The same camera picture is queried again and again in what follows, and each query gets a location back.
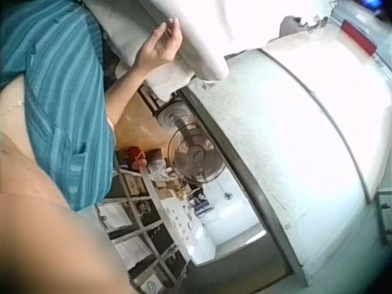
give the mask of white cloth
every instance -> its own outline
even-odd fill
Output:
[[[130,270],[138,262],[152,254],[146,244],[138,236],[116,244],[115,247],[124,261],[127,270]]]
[[[106,204],[99,207],[101,216],[105,216],[105,224],[110,230],[120,228],[126,225],[132,225],[124,208],[120,204]]]
[[[311,23],[313,16],[331,13],[327,0],[83,1],[109,35],[112,50],[128,66],[158,23],[179,18],[184,36],[181,55],[146,81],[163,100],[187,85],[193,71],[203,80],[226,78],[229,70],[224,56],[263,47],[279,37],[285,16],[305,17]]]

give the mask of shirt pocket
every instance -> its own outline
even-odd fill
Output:
[[[47,149],[47,168],[72,209],[77,209],[82,201],[81,185],[87,149],[83,144],[78,152],[73,152],[66,134],[53,126]]]

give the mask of bare skin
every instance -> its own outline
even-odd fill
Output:
[[[173,61],[181,42],[177,20],[154,31],[134,68],[105,94],[114,125],[145,77]],[[9,137],[0,136],[0,267],[10,265],[5,272],[16,274],[15,285],[24,293],[134,293],[106,236],[84,227],[54,182]]]
[[[125,107],[155,68],[174,60],[183,36],[178,20],[161,23],[140,49],[135,65],[121,77],[106,93],[106,115],[116,125]]]

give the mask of tiled floor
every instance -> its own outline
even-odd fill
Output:
[[[104,42],[105,90],[116,81],[115,68],[118,61],[118,57]],[[137,146],[142,151],[149,151],[163,148],[166,154],[168,142],[174,132],[161,128],[143,99],[136,93],[115,127],[116,149],[124,150]]]

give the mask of white towel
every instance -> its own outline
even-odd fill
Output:
[[[152,254],[147,245],[138,236],[116,244],[115,247],[124,261],[127,271]]]
[[[99,207],[101,216],[105,216],[104,220],[109,230],[114,230],[126,225],[132,225],[127,213],[120,204],[107,204]]]

